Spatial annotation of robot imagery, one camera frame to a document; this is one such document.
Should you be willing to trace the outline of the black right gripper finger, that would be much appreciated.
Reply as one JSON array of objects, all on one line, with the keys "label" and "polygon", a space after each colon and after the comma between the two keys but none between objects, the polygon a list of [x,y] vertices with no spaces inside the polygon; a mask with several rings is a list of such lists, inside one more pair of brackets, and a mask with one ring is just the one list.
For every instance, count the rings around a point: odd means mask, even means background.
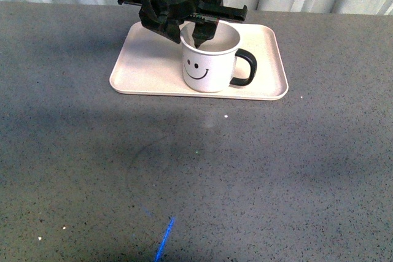
[{"label": "black right gripper finger", "polygon": [[182,0],[141,0],[139,17],[143,27],[179,43]]}]

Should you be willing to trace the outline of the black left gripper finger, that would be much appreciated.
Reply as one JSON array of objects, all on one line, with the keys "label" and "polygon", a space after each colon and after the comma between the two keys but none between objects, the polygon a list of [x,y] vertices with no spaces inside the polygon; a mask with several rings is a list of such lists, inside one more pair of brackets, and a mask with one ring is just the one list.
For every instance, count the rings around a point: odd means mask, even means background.
[{"label": "black left gripper finger", "polygon": [[195,48],[199,48],[203,43],[212,40],[215,36],[218,22],[195,23],[192,33]]}]

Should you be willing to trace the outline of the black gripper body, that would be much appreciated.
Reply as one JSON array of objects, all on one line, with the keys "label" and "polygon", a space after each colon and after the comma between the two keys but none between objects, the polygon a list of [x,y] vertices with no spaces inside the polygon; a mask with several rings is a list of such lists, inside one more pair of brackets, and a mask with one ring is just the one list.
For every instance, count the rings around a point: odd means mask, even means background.
[{"label": "black gripper body", "polygon": [[140,6],[142,15],[158,24],[191,17],[244,21],[247,14],[246,6],[241,9],[225,7],[222,0],[118,0],[118,4]]}]

